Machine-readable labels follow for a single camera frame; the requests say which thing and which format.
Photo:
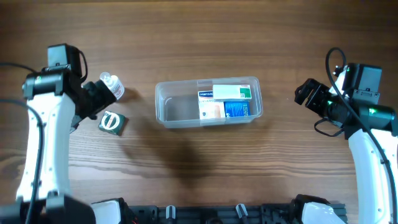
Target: clear plastic container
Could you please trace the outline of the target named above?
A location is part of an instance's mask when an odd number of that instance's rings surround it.
[[[199,119],[198,91],[213,90],[213,85],[250,85],[250,116]],[[166,128],[192,128],[221,124],[249,123],[262,115],[262,98],[256,77],[214,78],[162,82],[155,91],[156,120]]]

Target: black cable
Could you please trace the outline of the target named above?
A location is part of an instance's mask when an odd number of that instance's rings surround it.
[[[43,147],[44,147],[44,126],[43,126],[43,121],[38,112],[27,105],[24,102],[21,102],[19,100],[7,100],[7,99],[0,99],[0,103],[12,103],[18,106],[21,106],[23,108],[26,108],[30,110],[33,115],[36,117],[37,120],[37,127],[39,128],[39,150],[37,151],[37,160],[36,160],[36,168],[35,168],[35,175],[33,179],[33,191],[32,191],[32,197],[30,198],[30,204],[29,208],[27,211],[27,216],[26,216],[26,221],[25,224],[29,224],[30,220],[32,219],[32,214],[33,214],[33,209],[34,209],[34,202],[36,200],[36,195],[37,195],[37,190],[39,188],[39,180],[40,180],[40,167],[42,163],[42,157],[43,157]]]
[[[316,132],[318,132],[318,133],[320,133],[320,134],[323,134],[323,135],[326,135],[326,136],[328,136],[328,137],[336,137],[336,136],[339,136],[341,133],[344,132],[344,128],[341,128],[341,129],[340,129],[338,132],[336,132],[335,134],[328,134],[328,133],[326,133],[326,132],[323,132],[323,131],[319,130],[319,129],[317,128],[317,125],[320,124],[320,123],[323,123],[323,122],[325,122],[325,121],[330,121],[330,120],[327,119],[327,118],[322,118],[322,119],[320,119],[319,121],[315,122],[315,124],[313,124],[313,128],[315,129]]]
[[[344,52],[338,48],[338,47],[333,47],[332,49],[329,50],[329,52],[326,54],[326,60],[325,60],[325,66],[326,66],[326,73],[328,74],[329,81],[333,88],[336,90],[337,95],[340,97],[342,100],[343,104],[347,108],[347,110],[352,114],[352,116],[358,121],[358,123],[362,126],[362,128],[369,134],[370,138],[376,145],[382,159],[384,162],[384,165],[386,166],[386,170],[388,173],[388,178],[390,180],[390,188],[391,188],[391,200],[392,200],[392,219],[393,219],[393,224],[397,224],[397,193],[396,193],[396,185],[394,182],[394,176],[392,175],[392,170],[391,170],[391,164],[389,160],[387,159],[386,154],[384,153],[382,147],[380,146],[379,142],[377,141],[376,137],[374,137],[373,133],[367,127],[362,121],[361,118],[355,113],[354,109],[347,103],[347,101],[344,99],[343,95],[341,95],[339,89],[337,88],[335,82],[333,81],[333,77],[330,73],[330,68],[329,68],[329,58],[332,52],[335,50],[339,51],[341,53],[341,56],[343,57],[343,67],[346,65],[346,56],[344,55]]]
[[[88,68],[87,68],[87,61],[86,61],[86,57],[85,57],[84,53],[83,53],[81,50],[79,50],[79,53],[80,53],[81,56],[83,57],[83,61],[84,61],[84,63],[85,63],[85,68],[86,68],[86,75],[83,76],[83,77],[80,79],[81,82],[83,83],[83,82],[86,81],[86,79],[87,79]]]
[[[18,67],[18,68],[24,68],[24,69],[29,70],[31,72],[36,72],[33,68],[29,68],[28,66],[20,65],[18,63],[1,62],[0,66],[13,66],[13,67]]]

